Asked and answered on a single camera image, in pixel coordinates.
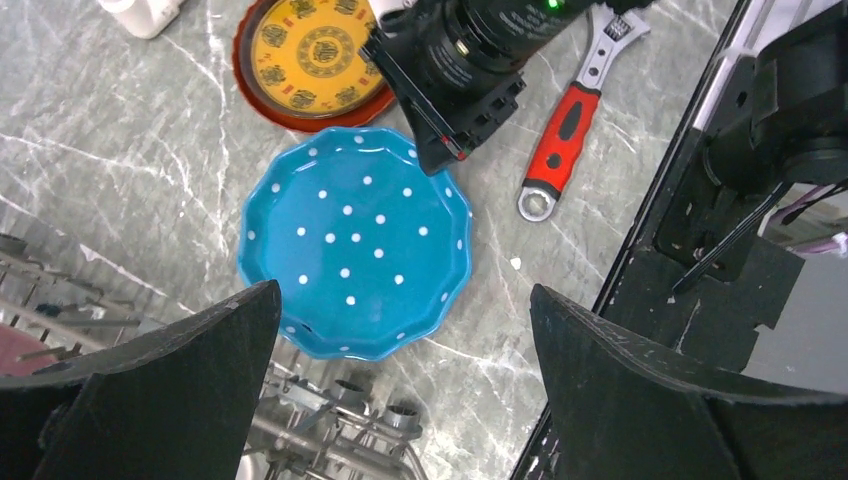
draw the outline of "red wrench handle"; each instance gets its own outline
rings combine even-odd
[[[583,151],[600,99],[600,90],[571,82],[536,146],[524,187],[540,188],[559,200]]]

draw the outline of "blue polka dot bowl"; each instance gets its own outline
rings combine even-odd
[[[471,209],[385,128],[281,153],[244,206],[238,269],[276,279],[280,333],[314,358],[377,361],[433,333],[471,275]]]

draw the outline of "metal dish rack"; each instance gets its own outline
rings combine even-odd
[[[27,253],[25,241],[0,233],[0,322],[45,348],[18,357],[57,362],[110,348],[164,325],[132,302],[60,271]],[[418,412],[378,410],[370,392],[345,380],[327,389],[299,377],[297,354],[272,360],[236,478],[238,480],[427,480],[410,442],[420,438]]]

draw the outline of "white bottle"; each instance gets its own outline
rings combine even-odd
[[[97,0],[130,34],[150,39],[180,13],[185,0]]]

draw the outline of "gray marble surface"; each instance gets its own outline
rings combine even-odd
[[[431,338],[343,365],[370,370],[375,396],[423,405],[417,447],[431,478],[505,478],[515,463],[545,402],[530,289],[594,300],[733,6],[691,3],[645,12],[652,33],[610,72],[570,186],[537,225],[518,216],[517,190],[586,22],[529,62],[522,109],[453,169],[474,209],[468,287]],[[91,0],[0,0],[4,215],[83,243],[86,261],[170,302],[157,311],[171,319],[242,288],[241,204],[273,156],[306,138],[258,116],[234,84],[231,41],[248,5],[188,0],[143,41]],[[377,123],[408,132],[396,109]]]

